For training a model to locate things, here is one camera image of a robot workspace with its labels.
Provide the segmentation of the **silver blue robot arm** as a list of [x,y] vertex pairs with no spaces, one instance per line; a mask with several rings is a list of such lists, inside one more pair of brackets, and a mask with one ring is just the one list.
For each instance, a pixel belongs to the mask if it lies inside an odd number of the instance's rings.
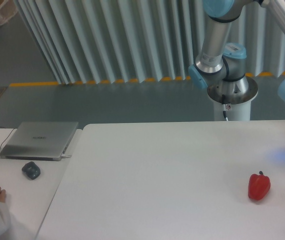
[[[188,73],[193,84],[205,89],[213,102],[215,121],[251,118],[251,103],[258,95],[258,84],[246,77],[246,48],[227,40],[232,22],[240,17],[244,6],[253,2],[267,9],[285,34],[285,0],[203,0],[208,26],[201,52],[188,67]],[[285,79],[277,94],[285,102]]]

